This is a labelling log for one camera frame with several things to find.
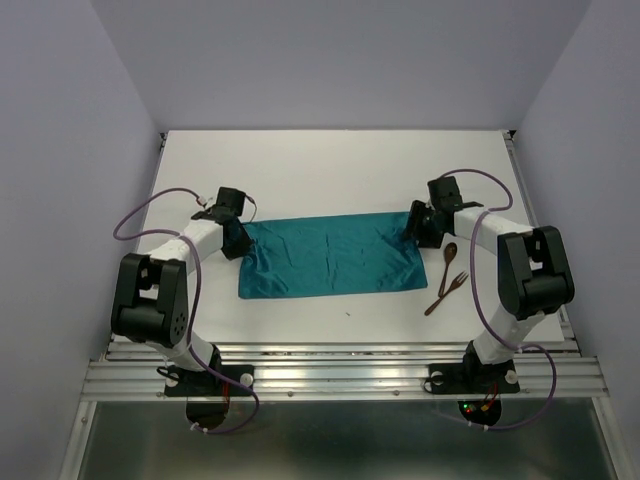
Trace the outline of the teal cloth napkin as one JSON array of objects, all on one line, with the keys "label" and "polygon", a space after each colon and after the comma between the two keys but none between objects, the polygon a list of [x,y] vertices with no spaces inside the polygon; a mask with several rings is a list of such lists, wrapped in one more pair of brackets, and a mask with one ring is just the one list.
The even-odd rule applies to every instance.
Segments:
[{"label": "teal cloth napkin", "polygon": [[246,226],[253,245],[239,270],[244,300],[424,289],[421,253],[403,238],[406,212],[265,220]]}]

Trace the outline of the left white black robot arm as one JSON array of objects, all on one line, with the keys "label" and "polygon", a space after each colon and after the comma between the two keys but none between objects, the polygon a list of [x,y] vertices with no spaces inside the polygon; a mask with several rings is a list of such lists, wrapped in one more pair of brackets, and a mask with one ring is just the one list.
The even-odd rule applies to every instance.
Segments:
[{"label": "left white black robot arm", "polygon": [[180,232],[161,229],[168,240],[144,254],[121,260],[111,330],[145,344],[178,368],[199,393],[215,392],[222,382],[218,348],[194,332],[194,312],[202,288],[201,262],[220,252],[245,256],[252,239],[241,222],[244,204],[215,204],[192,215]]}]

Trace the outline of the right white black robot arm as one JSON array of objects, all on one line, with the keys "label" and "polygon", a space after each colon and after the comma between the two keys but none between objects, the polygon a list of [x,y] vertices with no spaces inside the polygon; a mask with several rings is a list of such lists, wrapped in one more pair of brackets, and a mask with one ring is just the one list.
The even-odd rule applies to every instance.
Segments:
[{"label": "right white black robot arm", "polygon": [[469,269],[476,306],[480,305],[476,248],[496,258],[500,304],[490,319],[479,314],[484,331],[471,342],[476,356],[460,366],[463,384],[482,390],[496,378],[494,365],[511,360],[535,326],[573,300],[574,281],[561,232],[554,226],[516,223],[477,202],[444,210],[420,200],[412,203],[405,238],[420,248],[436,249],[447,234],[470,241]]}]

